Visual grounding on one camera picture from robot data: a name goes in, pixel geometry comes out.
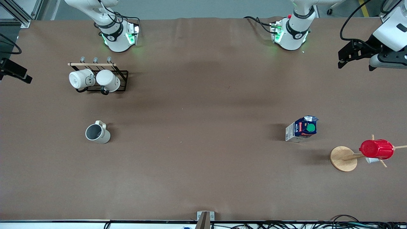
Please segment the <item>blue and white milk carton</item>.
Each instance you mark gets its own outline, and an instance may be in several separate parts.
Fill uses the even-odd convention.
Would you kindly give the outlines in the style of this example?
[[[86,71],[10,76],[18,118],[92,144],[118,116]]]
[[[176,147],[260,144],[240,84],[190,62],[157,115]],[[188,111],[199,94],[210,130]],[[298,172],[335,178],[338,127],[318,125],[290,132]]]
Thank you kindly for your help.
[[[291,123],[285,129],[286,142],[303,142],[305,139],[317,133],[317,121],[315,116],[304,116]]]

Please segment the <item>cream mug with grey inside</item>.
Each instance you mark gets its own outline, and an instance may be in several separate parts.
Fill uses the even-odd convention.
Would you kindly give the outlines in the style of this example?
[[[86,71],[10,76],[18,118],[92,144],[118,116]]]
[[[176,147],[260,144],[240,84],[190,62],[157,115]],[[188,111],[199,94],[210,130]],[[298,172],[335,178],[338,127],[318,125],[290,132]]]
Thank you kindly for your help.
[[[106,144],[110,138],[111,134],[107,130],[106,123],[103,123],[100,120],[97,120],[94,124],[87,127],[85,131],[86,139],[98,144]]]

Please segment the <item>red plastic cup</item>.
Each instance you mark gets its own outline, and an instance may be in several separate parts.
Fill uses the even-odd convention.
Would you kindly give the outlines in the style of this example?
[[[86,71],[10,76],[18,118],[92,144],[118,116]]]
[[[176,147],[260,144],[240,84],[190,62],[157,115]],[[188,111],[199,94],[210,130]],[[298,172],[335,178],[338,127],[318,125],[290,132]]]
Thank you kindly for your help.
[[[362,142],[359,151],[368,158],[387,160],[393,156],[395,147],[385,139],[366,140]]]

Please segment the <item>white mug with two dots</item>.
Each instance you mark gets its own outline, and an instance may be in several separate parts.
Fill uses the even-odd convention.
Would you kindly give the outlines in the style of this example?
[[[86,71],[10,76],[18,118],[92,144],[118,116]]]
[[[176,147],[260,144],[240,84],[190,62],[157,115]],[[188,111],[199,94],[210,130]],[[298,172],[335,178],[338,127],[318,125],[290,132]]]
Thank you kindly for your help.
[[[89,69],[70,72],[69,81],[75,89],[85,89],[94,86],[96,83],[95,75]]]

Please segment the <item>wooden mug tree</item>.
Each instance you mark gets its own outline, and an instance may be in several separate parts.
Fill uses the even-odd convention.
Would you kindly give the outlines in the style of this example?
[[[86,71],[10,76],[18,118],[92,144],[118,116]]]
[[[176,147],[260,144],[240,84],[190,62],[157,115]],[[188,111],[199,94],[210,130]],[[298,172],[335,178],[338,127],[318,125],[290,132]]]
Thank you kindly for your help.
[[[376,140],[374,135],[371,135],[370,140]],[[407,149],[407,145],[395,146],[395,151],[397,149]],[[330,152],[330,162],[333,167],[342,172],[353,171],[357,165],[360,158],[366,158],[360,151],[355,153],[352,149],[346,146],[338,146],[331,150]],[[385,160],[380,160],[380,162],[385,168],[387,167]]]

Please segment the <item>aluminium frame profile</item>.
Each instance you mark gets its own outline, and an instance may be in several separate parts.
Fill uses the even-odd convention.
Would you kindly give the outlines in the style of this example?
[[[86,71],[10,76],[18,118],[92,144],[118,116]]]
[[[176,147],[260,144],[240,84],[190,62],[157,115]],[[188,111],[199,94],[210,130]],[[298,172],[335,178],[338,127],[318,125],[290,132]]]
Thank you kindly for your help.
[[[44,0],[0,0],[0,25],[20,25],[29,28],[38,18]]]

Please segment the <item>plain white black-handled mug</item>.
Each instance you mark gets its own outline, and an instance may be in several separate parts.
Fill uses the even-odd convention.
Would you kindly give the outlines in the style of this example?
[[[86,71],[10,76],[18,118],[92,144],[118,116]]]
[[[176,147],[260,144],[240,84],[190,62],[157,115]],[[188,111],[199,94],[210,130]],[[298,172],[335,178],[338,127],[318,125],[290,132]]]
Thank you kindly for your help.
[[[109,70],[98,72],[96,74],[96,82],[101,86],[100,91],[103,95],[117,91],[121,85],[119,78]]]

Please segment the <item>white edge rail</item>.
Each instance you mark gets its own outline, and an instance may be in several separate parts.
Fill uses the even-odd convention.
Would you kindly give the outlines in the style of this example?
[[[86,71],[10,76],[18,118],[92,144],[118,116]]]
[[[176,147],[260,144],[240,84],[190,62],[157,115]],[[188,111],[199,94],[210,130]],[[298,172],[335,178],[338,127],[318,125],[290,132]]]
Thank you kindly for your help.
[[[0,229],[195,229],[194,220],[0,220]],[[407,229],[407,222],[378,221],[212,221],[213,229]]]

